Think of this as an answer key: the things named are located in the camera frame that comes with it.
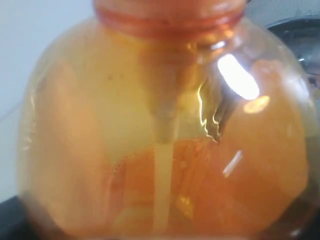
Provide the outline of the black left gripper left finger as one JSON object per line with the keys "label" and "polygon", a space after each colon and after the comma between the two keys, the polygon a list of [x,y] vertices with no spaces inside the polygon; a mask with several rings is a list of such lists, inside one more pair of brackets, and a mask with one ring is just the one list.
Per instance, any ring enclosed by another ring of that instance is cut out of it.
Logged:
{"label": "black left gripper left finger", "polygon": [[0,203],[0,239],[33,239],[33,231],[17,196],[13,196]]}

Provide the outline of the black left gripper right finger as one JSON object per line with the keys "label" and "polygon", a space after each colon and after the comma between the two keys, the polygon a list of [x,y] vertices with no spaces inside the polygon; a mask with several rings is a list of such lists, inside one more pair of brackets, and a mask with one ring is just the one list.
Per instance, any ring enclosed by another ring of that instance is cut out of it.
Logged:
{"label": "black left gripper right finger", "polygon": [[288,240],[320,239],[320,191],[304,192],[293,204],[293,230],[289,231]]}

